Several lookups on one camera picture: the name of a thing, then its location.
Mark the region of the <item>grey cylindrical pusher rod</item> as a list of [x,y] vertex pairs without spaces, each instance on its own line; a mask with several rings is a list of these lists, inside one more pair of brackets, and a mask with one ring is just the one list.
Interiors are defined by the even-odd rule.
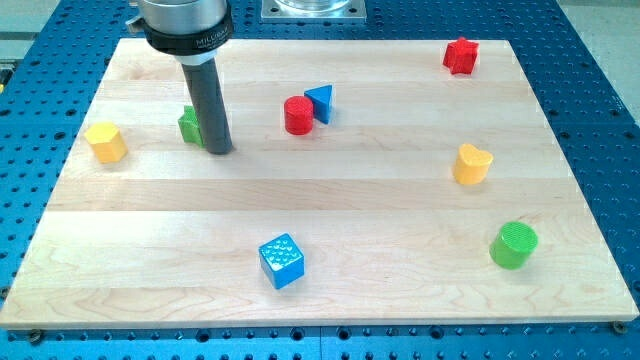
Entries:
[[215,155],[228,154],[233,144],[215,60],[182,65],[182,70],[206,150]]

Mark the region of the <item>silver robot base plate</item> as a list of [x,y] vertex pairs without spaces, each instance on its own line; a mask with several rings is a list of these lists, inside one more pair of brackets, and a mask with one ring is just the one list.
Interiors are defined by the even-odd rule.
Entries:
[[365,0],[262,0],[261,20],[289,22],[365,22]]

